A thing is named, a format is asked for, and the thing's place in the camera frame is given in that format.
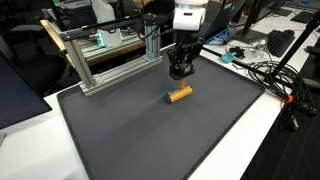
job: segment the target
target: metal rod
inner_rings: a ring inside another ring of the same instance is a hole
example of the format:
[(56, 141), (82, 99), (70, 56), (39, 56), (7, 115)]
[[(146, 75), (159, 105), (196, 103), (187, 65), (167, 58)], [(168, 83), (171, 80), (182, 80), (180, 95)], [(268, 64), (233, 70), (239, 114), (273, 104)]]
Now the metal rod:
[(66, 31), (67, 28), (66, 28), (66, 26), (63, 24), (63, 21), (62, 21), (62, 19), (61, 19), (61, 17), (60, 17), (60, 14), (59, 14), (59, 12), (58, 12), (58, 10), (57, 10), (56, 5), (54, 4), (53, 0), (48, 0), (48, 1), (49, 1), (50, 5), (51, 5), (52, 12), (53, 12), (54, 16), (56, 17), (56, 23), (58, 24), (59, 29), (60, 29), (61, 31)]
[(96, 81), (92, 77), (92, 73), (89, 69), (88, 63), (86, 62), (79, 45), (76, 40), (65, 42), (64, 45), (68, 50), (68, 53), (76, 66), (76, 70), (85, 84), (85, 86), (90, 89), (96, 85)]
[(153, 36), (160, 34), (160, 28), (153, 32), (156, 28), (156, 26), (145, 27), (145, 35), (148, 36), (146, 39), (146, 55), (150, 59), (157, 59), (160, 57), (160, 37), (153, 39)]
[(119, 8), (120, 8), (120, 17), (124, 18), (125, 14), (124, 14), (123, 0), (118, 0), (118, 3), (119, 3)]
[(300, 46), (305, 42), (305, 40), (310, 36), (310, 34), (315, 30), (320, 24), (320, 10), (315, 13), (313, 19), (310, 20), (306, 26), (306, 29), (299, 36), (297, 41), (293, 44), (287, 54), (282, 58), (276, 69), (272, 72), (272, 76), (276, 76), (278, 72), (289, 62), (292, 56), (297, 52)]
[(186, 78), (180, 79), (178, 84), (178, 89), (182, 90), (186, 86)]
[(85, 27), (78, 28), (78, 29), (72, 29), (69, 31), (63, 31), (58, 34), (59, 34), (60, 38), (62, 39), (62, 41), (64, 41), (64, 42), (72, 41), (75, 39), (79, 39), (82, 37), (87, 37), (89, 35), (95, 34), (96, 29), (102, 29), (105, 31), (109, 31), (109, 30), (117, 29), (117, 28), (124, 27), (124, 26), (134, 25), (138, 22), (140, 17), (141, 17), (141, 15), (135, 15), (135, 16), (131, 16), (129, 18), (122, 18), (122, 19), (117, 19), (114, 21), (105, 22), (105, 23), (85, 26)]

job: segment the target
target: computer screen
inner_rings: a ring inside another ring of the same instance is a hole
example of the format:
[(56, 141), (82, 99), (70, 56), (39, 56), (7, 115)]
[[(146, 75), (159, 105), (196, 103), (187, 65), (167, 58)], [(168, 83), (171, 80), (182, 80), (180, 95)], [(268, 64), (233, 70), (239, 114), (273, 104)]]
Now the computer screen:
[(251, 4), (250, 14), (248, 15), (244, 29), (238, 31), (235, 36), (233, 36), (233, 38), (238, 41), (250, 44), (257, 39), (266, 37), (266, 34), (254, 31), (250, 28), (252, 24), (255, 24), (261, 19), (267, 17), (272, 12), (272, 8), (270, 7), (275, 2), (276, 0), (254, 0)]
[(258, 39), (266, 37), (266, 34), (250, 29), (251, 25), (271, 14), (283, 16), (289, 15), (292, 11), (281, 9), (285, 2), (285, 0), (254, 0), (244, 29), (237, 32), (233, 38), (250, 44)]
[(0, 82), (0, 130), (51, 110), (1, 52)]

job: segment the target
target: gray mat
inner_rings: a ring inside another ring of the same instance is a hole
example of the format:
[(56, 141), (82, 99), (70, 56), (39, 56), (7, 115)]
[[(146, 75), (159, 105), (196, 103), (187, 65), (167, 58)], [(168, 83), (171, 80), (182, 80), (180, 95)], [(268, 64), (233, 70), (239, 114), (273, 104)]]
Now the gray mat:
[(198, 58), (193, 94), (174, 103), (177, 82), (163, 63), (92, 97), (79, 87), (58, 95), (90, 179), (186, 179), (264, 92), (238, 74)]

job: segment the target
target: cable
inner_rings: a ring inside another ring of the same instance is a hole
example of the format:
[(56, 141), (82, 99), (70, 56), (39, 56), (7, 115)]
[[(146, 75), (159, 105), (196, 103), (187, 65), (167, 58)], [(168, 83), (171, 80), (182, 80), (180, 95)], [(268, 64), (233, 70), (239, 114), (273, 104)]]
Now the cable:
[(152, 34), (153, 34), (153, 37), (155, 36), (155, 34), (156, 34), (156, 32), (159, 30), (159, 28), (160, 28), (160, 26), (158, 25), (158, 26), (156, 26), (156, 28), (154, 28), (149, 34), (147, 34), (147, 35), (145, 35), (144, 37), (141, 37), (141, 31), (142, 31), (142, 28), (145, 26), (145, 24), (142, 24), (141, 25), (141, 28), (140, 28), (140, 30), (139, 30), (139, 32), (138, 32), (138, 37), (139, 37), (139, 39), (141, 39), (141, 40), (144, 40), (144, 39), (146, 39), (146, 38), (148, 38), (149, 36), (151, 36)]
[(232, 24), (230, 24), (229, 25), (229, 27), (233, 27), (233, 28), (236, 28), (236, 27), (241, 27), (241, 26), (244, 26), (244, 25), (246, 25), (246, 23), (244, 23), (244, 24), (238, 24), (238, 25), (232, 25)]
[(317, 39), (319, 39), (318, 35), (314, 31), (312, 31), (312, 32), (317, 37)]
[(153, 39), (156, 39), (159, 36), (162, 36), (162, 35), (165, 35), (165, 34), (170, 34), (170, 33), (173, 33), (173, 32), (175, 32), (175, 29), (168, 29), (168, 30), (158, 34), (157, 36), (154, 36)]
[[(279, 125), (279, 129), (284, 130), (292, 126), (293, 120), (299, 110), (313, 115), (315, 108), (311, 93), (298, 71), (290, 65), (286, 65), (283, 69), (277, 71), (276, 67), (278, 64), (279, 62), (273, 61), (249, 63), (248, 65), (255, 70), (248, 71), (248, 74), (253, 80), (264, 85), (266, 89), (278, 96), (282, 103), (285, 104), (287, 116)], [(265, 76), (258, 75), (258, 70), (263, 70)], [(277, 71), (275, 77), (271, 75), (273, 71)], [(291, 93), (288, 92), (285, 84), (289, 84), (289, 87), (287, 87), (291, 89)]]

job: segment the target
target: desk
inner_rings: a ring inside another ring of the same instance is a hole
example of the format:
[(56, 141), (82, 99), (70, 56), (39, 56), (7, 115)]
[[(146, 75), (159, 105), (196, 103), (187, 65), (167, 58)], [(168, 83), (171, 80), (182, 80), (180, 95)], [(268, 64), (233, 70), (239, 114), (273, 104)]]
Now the desk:
[[(45, 19), (41, 20), (40, 23), (44, 27), (44, 29), (48, 32), (49, 36), (54, 41), (54, 43), (58, 46), (59, 50), (65, 50), (66, 48), (65, 48), (62, 40), (60, 39), (58, 33), (49, 25), (48, 20), (45, 20)], [(140, 41), (138, 43), (133, 42), (133, 44), (131, 46), (127, 46), (126, 48), (121, 48), (120, 50), (112, 50), (112, 52), (105, 54), (105, 55), (102, 55), (102, 56), (100, 55), (99, 57), (97, 57), (93, 60), (91, 60), (90, 58), (87, 58), (86, 56), (85, 57), (88, 59), (87, 60), (88, 65), (91, 66), (91, 65), (95, 65), (100, 62), (115, 58), (117, 56), (129, 53), (131, 51), (137, 50), (142, 47), (145, 47), (144, 42), (142, 42), (142, 41)], [(75, 67), (69, 54), (66, 54), (65, 56), (66, 56), (67, 61), (72, 65), (72, 67)]]
[[(304, 24), (289, 21), (293, 16), (292, 13), (289, 17), (265, 18), (253, 29), (265, 33), (273, 29), (303, 30)], [(296, 31), (295, 36), (298, 37), (301, 32)], [(303, 48), (314, 45), (316, 41), (315, 35), (310, 35), (289, 64), (300, 70), (308, 57)], [(224, 53), (223, 47), (207, 48)], [(201, 55), (243, 76), (246, 75), (244, 70), (236, 70), (231, 64), (223, 64), (208, 52), (202, 51)], [(0, 180), (88, 179), (61, 114), (56, 94), (46, 97), (45, 100), (53, 111), (2, 130), (8, 136), (0, 148)], [(240, 179), (280, 110), (279, 99), (270, 92), (264, 93), (225, 135), (190, 179)]]

